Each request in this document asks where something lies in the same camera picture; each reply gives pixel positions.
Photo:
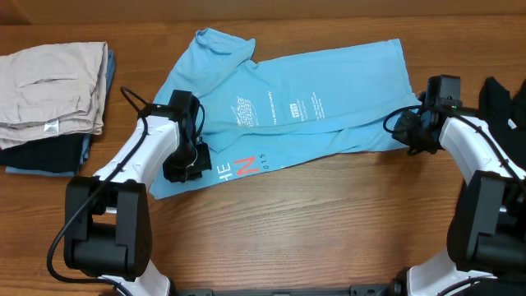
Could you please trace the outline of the light blue printed t-shirt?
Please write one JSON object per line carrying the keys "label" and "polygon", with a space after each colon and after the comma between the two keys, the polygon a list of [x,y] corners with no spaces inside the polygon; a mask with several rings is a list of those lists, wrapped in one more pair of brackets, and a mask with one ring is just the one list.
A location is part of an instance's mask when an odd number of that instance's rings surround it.
{"label": "light blue printed t-shirt", "polygon": [[157,199],[284,169],[327,155],[395,150],[382,123],[415,105],[398,39],[301,53],[263,62],[254,39],[205,29],[175,63],[155,102],[187,90],[203,109],[196,123],[210,149],[201,178],[172,183]]}

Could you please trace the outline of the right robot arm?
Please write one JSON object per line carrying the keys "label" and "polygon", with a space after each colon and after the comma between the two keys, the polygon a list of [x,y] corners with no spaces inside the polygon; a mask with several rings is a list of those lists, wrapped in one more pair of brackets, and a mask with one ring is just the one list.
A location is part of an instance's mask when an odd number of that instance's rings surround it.
{"label": "right robot arm", "polygon": [[408,106],[392,137],[409,154],[445,150],[464,182],[446,248],[401,271],[386,295],[523,295],[525,172],[499,147],[475,109]]}

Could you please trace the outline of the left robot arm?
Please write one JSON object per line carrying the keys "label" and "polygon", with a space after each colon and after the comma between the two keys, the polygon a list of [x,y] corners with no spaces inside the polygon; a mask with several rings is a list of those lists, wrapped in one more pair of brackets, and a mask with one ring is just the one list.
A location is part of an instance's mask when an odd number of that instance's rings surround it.
{"label": "left robot arm", "polygon": [[64,242],[66,266],[84,273],[82,284],[109,284],[121,295],[175,295],[171,279],[151,260],[153,247],[147,191],[158,171],[171,183],[201,178],[211,168],[199,138],[203,106],[147,104],[137,129],[108,165],[93,177],[67,185]]}

